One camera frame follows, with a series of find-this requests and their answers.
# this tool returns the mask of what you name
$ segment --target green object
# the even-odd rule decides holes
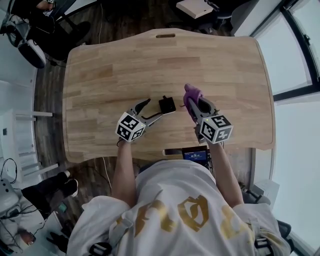
[[[62,211],[63,213],[65,213],[66,210],[67,210],[67,206],[62,202],[62,203],[59,205],[59,209],[60,209],[60,211]]]

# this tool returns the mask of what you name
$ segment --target display screen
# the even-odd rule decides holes
[[[184,159],[190,161],[205,161],[207,160],[207,151],[196,151],[184,153]]]

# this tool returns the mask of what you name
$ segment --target dark wood floor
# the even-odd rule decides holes
[[[82,21],[91,23],[91,30],[80,41],[89,44],[98,44],[99,31],[100,43],[111,42],[151,30],[165,28],[165,24],[179,21],[167,5],[166,0],[148,0],[147,7],[142,13],[141,20],[133,20],[130,17],[118,17],[114,23],[108,23],[102,17],[99,4],[93,5],[81,12],[72,15],[70,19],[78,24]],[[70,26],[62,21],[60,23],[69,32]],[[214,35],[230,36],[225,26],[219,31],[213,31]],[[39,118],[35,122],[35,139],[39,160],[43,165],[59,163],[59,168],[45,174],[51,177],[60,171],[68,169],[71,175],[79,182],[77,197],[70,197],[64,201],[67,206],[66,212],[58,210],[58,218],[61,224],[65,220],[76,223],[82,213],[81,205],[99,195],[110,195],[110,186],[105,180],[105,166],[102,158],[92,159],[81,164],[73,164],[67,161],[64,150],[62,129],[62,96],[65,69],[60,66],[51,66],[49,63],[37,73],[35,85],[34,110],[52,112],[53,118]],[[250,149],[238,149],[227,152],[231,165],[236,172],[239,181],[249,183],[252,151]],[[108,176],[112,181],[115,167],[115,157],[105,157]],[[134,159],[140,166],[146,161]]]

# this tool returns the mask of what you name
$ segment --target small black cube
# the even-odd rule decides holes
[[[176,111],[175,102],[172,97],[167,98],[166,96],[163,96],[163,99],[159,100],[159,105],[163,115]]]

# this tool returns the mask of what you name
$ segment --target purple cloth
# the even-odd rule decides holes
[[[198,88],[196,88],[188,83],[186,83],[184,85],[184,89],[185,89],[185,94],[183,96],[183,103],[184,103],[186,109],[188,110],[189,115],[191,116],[192,120],[194,122],[196,122],[197,120],[191,114],[191,107],[190,107],[188,99],[191,98],[195,102],[195,104],[198,105],[199,97],[203,97],[204,95],[201,90],[199,90]]]

